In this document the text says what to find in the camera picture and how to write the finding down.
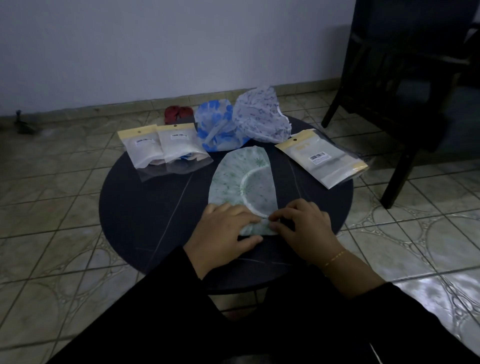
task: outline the round table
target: round table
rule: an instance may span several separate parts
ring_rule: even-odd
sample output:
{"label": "round table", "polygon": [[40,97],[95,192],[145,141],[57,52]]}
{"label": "round table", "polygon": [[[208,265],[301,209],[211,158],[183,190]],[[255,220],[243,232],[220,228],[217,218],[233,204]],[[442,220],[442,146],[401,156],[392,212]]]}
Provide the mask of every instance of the round table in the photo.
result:
{"label": "round table", "polygon": [[[289,117],[292,133],[312,126]],[[193,117],[181,122],[194,122]],[[304,198],[330,214],[337,233],[350,210],[353,181],[327,190],[272,143],[250,140],[244,146],[265,148],[272,168],[279,207]],[[210,153],[210,165],[190,174],[170,174],[141,182],[127,153],[108,173],[100,193],[99,214],[105,237],[123,260],[148,273],[175,247],[184,245],[208,203],[212,176],[225,154]],[[204,278],[209,294],[266,287],[295,266],[305,264],[279,236],[264,241]]]}

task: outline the gold bracelet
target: gold bracelet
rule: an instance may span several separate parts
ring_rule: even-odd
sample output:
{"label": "gold bracelet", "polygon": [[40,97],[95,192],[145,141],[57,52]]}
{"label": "gold bracelet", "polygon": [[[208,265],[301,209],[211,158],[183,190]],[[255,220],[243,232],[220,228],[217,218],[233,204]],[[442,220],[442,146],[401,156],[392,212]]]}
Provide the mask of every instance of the gold bracelet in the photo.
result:
{"label": "gold bracelet", "polygon": [[345,253],[347,250],[342,250],[340,253],[338,253],[337,255],[335,255],[332,259],[330,259],[330,261],[328,263],[326,263],[324,265],[324,268],[326,268],[330,263],[332,263],[335,259],[337,259],[339,256],[341,256],[343,253]]}

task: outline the tile baseboard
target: tile baseboard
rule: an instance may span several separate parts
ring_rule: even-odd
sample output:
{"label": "tile baseboard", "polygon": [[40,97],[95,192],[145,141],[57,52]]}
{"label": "tile baseboard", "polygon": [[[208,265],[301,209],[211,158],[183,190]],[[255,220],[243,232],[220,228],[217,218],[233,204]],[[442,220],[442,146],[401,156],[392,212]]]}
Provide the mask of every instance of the tile baseboard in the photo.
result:
{"label": "tile baseboard", "polygon": [[[302,94],[306,92],[328,91],[338,89],[340,78],[328,80],[300,82],[296,84],[274,86],[277,96]],[[235,102],[237,97],[249,89],[238,89],[232,91],[215,92],[208,94],[188,95],[170,98],[158,98],[153,100],[142,100],[123,102],[120,104],[108,104],[97,106],[86,106],[83,108],[61,109],[40,113],[22,114],[22,120],[30,123],[57,122],[66,120],[88,119],[101,116],[119,115],[130,112],[141,112],[166,109],[170,105],[195,106],[208,100],[227,98]],[[0,116],[0,126],[10,125],[15,121],[15,115]]]}

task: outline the barcode label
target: barcode label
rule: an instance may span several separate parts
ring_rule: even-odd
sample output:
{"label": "barcode label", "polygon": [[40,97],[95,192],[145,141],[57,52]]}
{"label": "barcode label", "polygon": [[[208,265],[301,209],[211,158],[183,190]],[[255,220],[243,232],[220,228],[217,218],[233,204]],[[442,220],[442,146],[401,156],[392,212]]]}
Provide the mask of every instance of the barcode label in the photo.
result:
{"label": "barcode label", "polygon": [[325,152],[320,152],[318,154],[315,154],[314,156],[310,157],[310,160],[315,164],[320,164],[322,162],[325,162],[326,160],[330,159],[331,156],[326,154]]}
{"label": "barcode label", "polygon": [[135,146],[138,146],[139,144],[143,144],[143,143],[155,143],[155,140],[150,139],[150,138],[138,139],[135,142]]}
{"label": "barcode label", "polygon": [[182,133],[176,133],[176,134],[172,134],[170,139],[188,139],[188,135],[187,134],[182,134]]}

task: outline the white wall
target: white wall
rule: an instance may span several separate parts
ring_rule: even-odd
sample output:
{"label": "white wall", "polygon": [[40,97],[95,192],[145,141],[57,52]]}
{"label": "white wall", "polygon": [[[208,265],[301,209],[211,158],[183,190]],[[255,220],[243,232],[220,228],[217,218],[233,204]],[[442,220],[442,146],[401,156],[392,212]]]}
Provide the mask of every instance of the white wall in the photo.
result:
{"label": "white wall", "polygon": [[355,0],[0,0],[0,115],[339,77]]}

